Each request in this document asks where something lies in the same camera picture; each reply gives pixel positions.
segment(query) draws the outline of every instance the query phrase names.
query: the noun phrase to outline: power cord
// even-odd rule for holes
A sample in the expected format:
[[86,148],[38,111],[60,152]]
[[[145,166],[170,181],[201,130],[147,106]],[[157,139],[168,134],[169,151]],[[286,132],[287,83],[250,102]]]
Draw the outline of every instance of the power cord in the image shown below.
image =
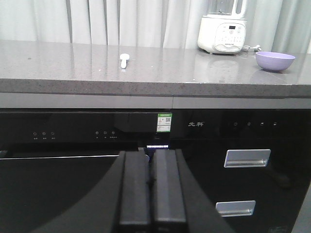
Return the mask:
[[254,52],[260,52],[262,49],[260,45],[256,45],[255,47],[244,45],[241,50],[244,52],[248,52],[249,50],[254,50]]

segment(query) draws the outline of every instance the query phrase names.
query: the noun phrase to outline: white spoon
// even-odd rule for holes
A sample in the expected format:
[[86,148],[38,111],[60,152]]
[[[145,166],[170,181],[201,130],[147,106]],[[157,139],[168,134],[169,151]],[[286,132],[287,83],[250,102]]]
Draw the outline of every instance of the white spoon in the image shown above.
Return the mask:
[[122,53],[120,55],[120,59],[121,59],[121,68],[125,69],[126,68],[126,61],[128,59],[130,59],[130,55],[128,55],[127,53]]

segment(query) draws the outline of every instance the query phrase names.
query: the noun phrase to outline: brand logo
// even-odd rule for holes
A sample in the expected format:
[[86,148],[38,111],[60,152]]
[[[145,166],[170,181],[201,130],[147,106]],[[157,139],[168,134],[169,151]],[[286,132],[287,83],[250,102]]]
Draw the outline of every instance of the brand logo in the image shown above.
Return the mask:
[[189,122],[188,127],[202,127],[204,125],[204,121],[202,122]]

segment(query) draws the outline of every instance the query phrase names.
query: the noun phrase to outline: door handle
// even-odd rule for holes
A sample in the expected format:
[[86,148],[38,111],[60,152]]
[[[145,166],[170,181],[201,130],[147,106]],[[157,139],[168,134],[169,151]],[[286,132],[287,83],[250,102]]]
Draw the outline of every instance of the door handle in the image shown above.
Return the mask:
[[222,217],[251,216],[255,205],[255,200],[218,202],[216,210]]
[[268,165],[270,153],[270,149],[227,150],[224,167],[265,167]]
[[150,233],[148,162],[143,151],[127,151],[123,174],[120,233]]
[[152,162],[154,232],[186,233],[187,219],[174,150],[156,150]]

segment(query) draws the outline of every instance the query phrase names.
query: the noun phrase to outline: control panel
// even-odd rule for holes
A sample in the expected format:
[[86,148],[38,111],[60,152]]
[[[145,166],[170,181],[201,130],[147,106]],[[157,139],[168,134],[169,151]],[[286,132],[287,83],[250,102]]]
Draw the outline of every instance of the control panel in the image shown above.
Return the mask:
[[310,110],[172,110],[171,138],[311,137]]
[[231,52],[241,50],[245,41],[245,26],[239,23],[222,23],[215,36],[215,48]]
[[103,143],[168,140],[159,112],[104,110],[2,110],[0,146],[28,143]]

